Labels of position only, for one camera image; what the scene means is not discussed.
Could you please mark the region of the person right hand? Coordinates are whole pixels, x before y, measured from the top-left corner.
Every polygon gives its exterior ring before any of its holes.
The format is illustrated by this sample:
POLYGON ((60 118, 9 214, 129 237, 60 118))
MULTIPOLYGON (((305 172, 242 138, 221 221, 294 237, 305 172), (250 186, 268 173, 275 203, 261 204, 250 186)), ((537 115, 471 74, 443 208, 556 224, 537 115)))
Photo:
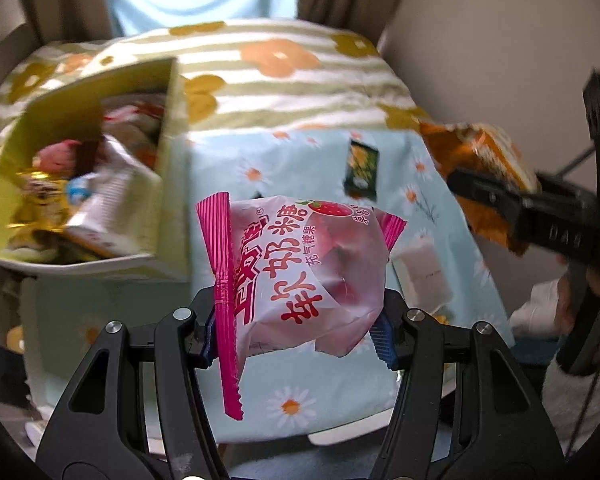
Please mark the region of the person right hand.
MULTIPOLYGON (((592 291, 600 296, 600 271, 589 268, 586 271, 586 280, 592 291)), ((571 289, 567 275, 564 274, 557 282, 557 307, 554 324, 559 335, 568 335, 574 325, 576 311, 571 305, 571 289)))

